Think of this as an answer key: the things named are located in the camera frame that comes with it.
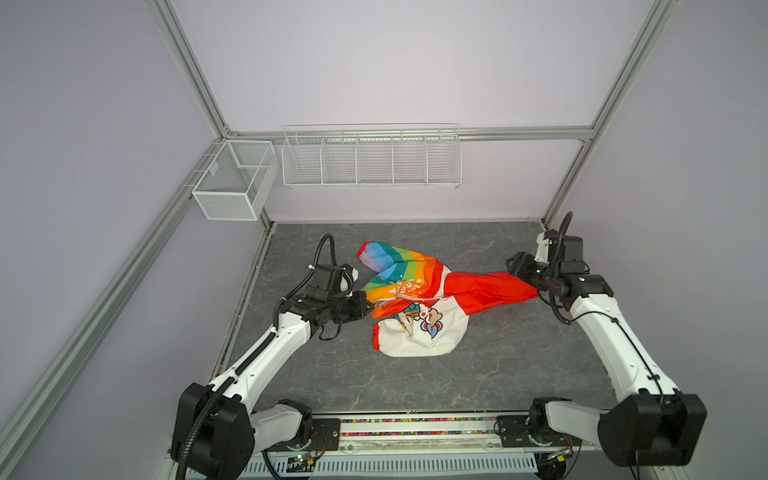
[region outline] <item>white wire shelf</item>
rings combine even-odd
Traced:
[[[457,187],[458,125],[285,127],[283,182],[289,188]]]
[[[272,142],[227,140],[192,194],[209,220],[259,220],[279,168]]]

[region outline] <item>light purple wall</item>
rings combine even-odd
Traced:
[[[257,222],[191,206],[15,480],[156,478],[179,396],[210,378],[259,235]]]
[[[764,0],[683,0],[563,209],[654,360],[707,405],[691,480],[766,477],[766,25]]]
[[[0,5],[0,426],[212,134],[141,0]]]
[[[271,131],[591,124],[653,0],[174,4],[230,127]]]

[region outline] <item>white fabric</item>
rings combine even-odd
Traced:
[[[469,316],[452,297],[431,307],[413,303],[396,318],[379,322],[379,351],[389,356],[437,356],[452,351],[467,331]]]

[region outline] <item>colorful garment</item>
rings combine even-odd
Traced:
[[[366,243],[358,257],[375,276],[363,287],[376,304],[373,346],[389,356],[451,352],[469,316],[535,298],[536,289],[506,272],[453,273],[432,257],[386,243]]]
[[[364,243],[357,256],[378,273],[362,288],[376,305],[373,318],[402,312],[413,300],[442,298],[445,276],[451,273],[433,257],[383,242]]]

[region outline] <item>red sleeve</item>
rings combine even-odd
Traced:
[[[536,289],[506,272],[449,273],[445,296],[453,295],[467,315],[494,306],[520,303],[538,296]]]

